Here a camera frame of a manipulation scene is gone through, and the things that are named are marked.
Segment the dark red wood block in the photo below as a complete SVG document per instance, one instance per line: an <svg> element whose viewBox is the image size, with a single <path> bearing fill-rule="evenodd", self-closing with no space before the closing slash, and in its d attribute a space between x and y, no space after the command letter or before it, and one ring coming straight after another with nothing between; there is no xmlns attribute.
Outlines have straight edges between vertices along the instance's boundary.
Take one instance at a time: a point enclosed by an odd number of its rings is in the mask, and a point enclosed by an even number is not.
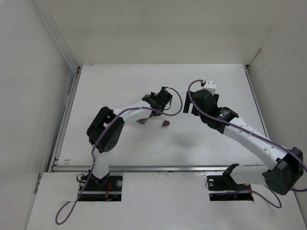
<svg viewBox="0 0 307 230"><path fill-rule="evenodd" d="M170 122L168 120L164 120L162 123L162 127L168 127L170 126Z"/></svg>

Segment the smoky transparent plastic bin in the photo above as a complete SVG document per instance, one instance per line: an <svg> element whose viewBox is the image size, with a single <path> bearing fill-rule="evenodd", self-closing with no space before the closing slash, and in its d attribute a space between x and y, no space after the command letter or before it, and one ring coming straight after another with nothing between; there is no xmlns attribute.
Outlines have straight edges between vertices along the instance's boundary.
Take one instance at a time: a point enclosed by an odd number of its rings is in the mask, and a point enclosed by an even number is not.
<svg viewBox="0 0 307 230"><path fill-rule="evenodd" d="M148 121L148 118L141 118L141 119L138 119L136 122L138 124L144 125L147 121Z"/></svg>

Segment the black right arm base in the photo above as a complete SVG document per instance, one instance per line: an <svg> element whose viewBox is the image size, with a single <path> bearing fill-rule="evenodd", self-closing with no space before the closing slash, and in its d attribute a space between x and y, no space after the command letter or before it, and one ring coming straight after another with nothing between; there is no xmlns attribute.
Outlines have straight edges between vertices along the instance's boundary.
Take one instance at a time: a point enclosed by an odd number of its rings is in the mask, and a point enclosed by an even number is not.
<svg viewBox="0 0 307 230"><path fill-rule="evenodd" d="M238 163L224 171L207 173L205 186L209 190L210 201L254 201L250 184L238 184L231 176Z"/></svg>

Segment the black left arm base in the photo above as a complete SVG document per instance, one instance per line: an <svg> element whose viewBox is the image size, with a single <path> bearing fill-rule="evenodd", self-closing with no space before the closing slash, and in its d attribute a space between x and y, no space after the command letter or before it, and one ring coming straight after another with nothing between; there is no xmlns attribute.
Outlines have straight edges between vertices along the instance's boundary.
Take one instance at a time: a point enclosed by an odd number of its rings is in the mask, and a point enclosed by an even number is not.
<svg viewBox="0 0 307 230"><path fill-rule="evenodd" d="M87 179L87 175L79 174L77 176L79 184L78 195ZM85 186L78 201L80 202L120 202L122 199L123 175L107 175L100 185L97 185L92 179Z"/></svg>

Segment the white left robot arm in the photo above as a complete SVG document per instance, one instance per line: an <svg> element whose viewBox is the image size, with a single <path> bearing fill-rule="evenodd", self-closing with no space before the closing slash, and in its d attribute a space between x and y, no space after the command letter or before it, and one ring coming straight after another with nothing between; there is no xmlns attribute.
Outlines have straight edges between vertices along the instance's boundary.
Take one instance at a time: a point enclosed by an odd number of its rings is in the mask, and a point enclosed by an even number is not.
<svg viewBox="0 0 307 230"><path fill-rule="evenodd" d="M108 160L98 160L94 152L97 150L102 154L111 151L117 145L125 125L164 114L166 105L173 98L167 89L168 87L162 87L160 92L151 92L137 103L124 108L113 110L105 106L100 109L86 131L93 146L93 163L86 179L89 184L101 189L107 184L109 177Z"/></svg>

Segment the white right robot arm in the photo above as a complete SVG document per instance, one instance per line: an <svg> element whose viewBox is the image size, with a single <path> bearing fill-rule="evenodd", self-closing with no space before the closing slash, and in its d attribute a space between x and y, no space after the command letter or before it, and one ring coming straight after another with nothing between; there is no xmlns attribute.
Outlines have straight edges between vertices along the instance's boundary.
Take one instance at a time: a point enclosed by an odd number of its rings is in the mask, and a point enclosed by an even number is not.
<svg viewBox="0 0 307 230"><path fill-rule="evenodd" d="M279 195L296 191L294 185L307 168L303 153L293 147L288 149L268 139L248 125L228 107L217 105L218 94L207 89L187 91L184 113L192 113L209 128L241 144L256 155L265 165L264 172L252 170L249 166L232 163L223 174L210 176L216 184L215 191L242 189L244 183L261 184Z"/></svg>

